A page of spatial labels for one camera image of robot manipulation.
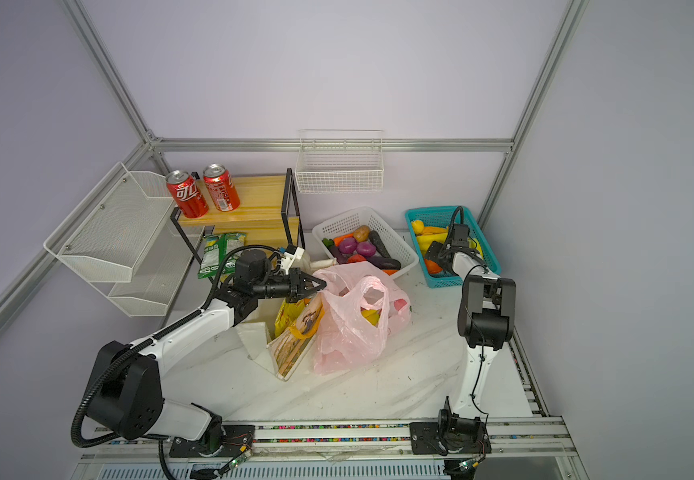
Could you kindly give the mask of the yellow chips bag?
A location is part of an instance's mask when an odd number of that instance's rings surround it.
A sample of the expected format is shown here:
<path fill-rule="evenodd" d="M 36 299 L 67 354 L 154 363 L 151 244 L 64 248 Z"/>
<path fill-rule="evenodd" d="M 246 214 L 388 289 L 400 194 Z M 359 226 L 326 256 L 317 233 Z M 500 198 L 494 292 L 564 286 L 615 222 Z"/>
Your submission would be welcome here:
<path fill-rule="evenodd" d="M 308 304 L 308 300 L 300 300 L 295 303 L 289 303 L 284 300 L 281 303 L 277 317 L 274 323 L 273 339 L 278 338 L 283 332 L 288 329 L 301 315 Z"/>

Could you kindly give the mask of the pink plastic grocery bag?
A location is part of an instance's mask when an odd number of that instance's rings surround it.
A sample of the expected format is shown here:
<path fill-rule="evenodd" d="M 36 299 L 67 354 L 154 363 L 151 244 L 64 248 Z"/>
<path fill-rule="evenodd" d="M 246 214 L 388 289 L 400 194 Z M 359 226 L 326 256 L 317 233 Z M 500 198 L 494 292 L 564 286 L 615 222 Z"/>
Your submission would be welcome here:
<path fill-rule="evenodd" d="M 411 322 L 411 300 L 368 262 L 335 265 L 315 277 L 325 313 L 315 335 L 313 371 L 327 375 L 365 366 L 384 352 L 391 335 Z"/>

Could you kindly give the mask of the white canvas tote bag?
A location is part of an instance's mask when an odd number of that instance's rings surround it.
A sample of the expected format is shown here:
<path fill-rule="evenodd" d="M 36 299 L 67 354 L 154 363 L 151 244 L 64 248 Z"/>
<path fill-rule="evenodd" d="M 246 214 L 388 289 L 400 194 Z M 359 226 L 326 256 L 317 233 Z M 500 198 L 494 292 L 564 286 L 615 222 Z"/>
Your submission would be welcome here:
<path fill-rule="evenodd" d="M 320 291 L 308 304 L 298 319 L 286 329 L 281 336 L 273 339 L 274 323 L 285 298 L 256 298 L 235 290 L 232 278 L 226 284 L 227 291 L 237 295 L 232 307 L 235 314 L 234 325 L 246 347 L 249 357 L 273 373 L 280 380 L 287 380 L 300 363 L 301 357 L 307 353 L 321 319 L 325 307 L 320 297 Z"/>

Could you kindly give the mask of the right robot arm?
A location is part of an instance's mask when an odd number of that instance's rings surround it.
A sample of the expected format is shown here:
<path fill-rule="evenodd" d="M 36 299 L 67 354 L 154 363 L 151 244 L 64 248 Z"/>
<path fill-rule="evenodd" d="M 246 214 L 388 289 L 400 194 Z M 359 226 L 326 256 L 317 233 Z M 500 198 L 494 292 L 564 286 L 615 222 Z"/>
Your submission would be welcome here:
<path fill-rule="evenodd" d="M 486 379 L 497 354 L 513 337 L 516 283 L 495 273 L 470 245 L 470 227 L 452 223 L 443 241 L 434 241 L 425 258 L 462 279 L 457 331 L 466 343 L 464 371 L 454 399 L 439 411 L 440 452 L 464 441 L 486 447 L 488 413 L 481 406 Z"/>

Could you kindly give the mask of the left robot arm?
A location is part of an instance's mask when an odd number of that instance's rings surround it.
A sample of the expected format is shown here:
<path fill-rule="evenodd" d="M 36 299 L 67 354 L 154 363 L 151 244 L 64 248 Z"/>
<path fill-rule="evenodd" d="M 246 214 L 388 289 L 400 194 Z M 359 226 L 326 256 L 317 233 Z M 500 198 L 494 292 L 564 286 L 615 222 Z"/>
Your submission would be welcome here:
<path fill-rule="evenodd" d="M 198 347 L 246 320 L 260 300 L 295 302 L 324 290 L 325 280 L 302 269 L 304 254 L 295 246 L 285 252 L 266 245 L 234 249 L 227 255 L 234 272 L 217 272 L 197 310 L 134 342 L 103 346 L 71 423 L 72 443 L 91 448 L 118 438 L 173 438 L 219 449 L 226 435 L 222 417 L 167 399 L 162 380 Z"/>

